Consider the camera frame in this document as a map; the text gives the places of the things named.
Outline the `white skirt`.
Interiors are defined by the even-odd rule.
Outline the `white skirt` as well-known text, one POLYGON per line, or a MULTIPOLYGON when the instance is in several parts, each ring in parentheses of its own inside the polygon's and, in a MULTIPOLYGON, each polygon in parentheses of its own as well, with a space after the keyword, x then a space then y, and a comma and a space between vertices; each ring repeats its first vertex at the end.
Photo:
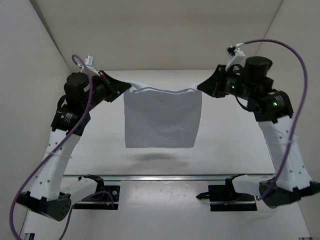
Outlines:
POLYGON ((130 149, 193 148, 202 114, 197 84, 179 90, 132 81, 123 94, 124 141, 130 149))

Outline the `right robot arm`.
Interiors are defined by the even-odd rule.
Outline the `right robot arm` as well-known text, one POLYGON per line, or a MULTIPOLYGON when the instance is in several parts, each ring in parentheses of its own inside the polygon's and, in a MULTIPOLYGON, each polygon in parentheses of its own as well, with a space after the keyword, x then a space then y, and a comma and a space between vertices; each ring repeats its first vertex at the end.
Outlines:
POLYGON ((235 96, 247 101, 244 109, 253 113, 260 127, 276 172, 272 178, 236 174, 225 179, 223 193, 229 200, 251 195, 269 208, 289 205, 320 192, 312 180, 294 136, 296 126, 287 93, 273 88, 267 76, 273 62, 262 56, 245 60, 244 65, 219 64, 213 74, 197 89, 213 98, 235 96))

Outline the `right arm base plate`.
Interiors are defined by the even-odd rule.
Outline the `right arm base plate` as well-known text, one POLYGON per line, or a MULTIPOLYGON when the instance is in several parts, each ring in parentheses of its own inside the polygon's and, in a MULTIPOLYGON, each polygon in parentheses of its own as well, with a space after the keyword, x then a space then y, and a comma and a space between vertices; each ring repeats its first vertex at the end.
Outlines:
POLYGON ((252 195, 237 193, 232 185, 232 180, 242 177, 244 174, 236 174, 227 177, 224 185, 209 185, 207 192, 196 196, 198 200, 208 199, 211 212, 254 212, 257 211, 256 201, 252 195))

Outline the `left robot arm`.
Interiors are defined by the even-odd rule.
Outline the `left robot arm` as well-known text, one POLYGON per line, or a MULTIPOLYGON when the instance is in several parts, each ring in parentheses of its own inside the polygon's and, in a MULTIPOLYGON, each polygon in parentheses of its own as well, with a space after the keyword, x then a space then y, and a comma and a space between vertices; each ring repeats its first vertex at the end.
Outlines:
POLYGON ((45 163, 36 171, 31 188, 19 194, 18 204, 60 222, 77 202, 104 195, 104 181, 98 175, 80 176, 64 188, 61 182, 72 152, 91 119, 85 111, 93 110, 103 101, 113 102, 130 87, 130 83, 114 79, 102 70, 92 79, 83 72, 67 77, 65 94, 59 99, 51 123, 45 163))

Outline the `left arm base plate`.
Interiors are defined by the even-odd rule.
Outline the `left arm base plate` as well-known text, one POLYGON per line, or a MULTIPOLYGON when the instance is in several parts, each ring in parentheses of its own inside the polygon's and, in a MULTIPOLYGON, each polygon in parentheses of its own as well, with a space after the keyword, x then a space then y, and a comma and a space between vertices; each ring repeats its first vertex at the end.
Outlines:
POLYGON ((77 210, 118 210, 120 183, 108 183, 101 176, 87 174, 78 177, 78 181, 92 180, 96 183, 93 196, 87 196, 74 205, 77 210))

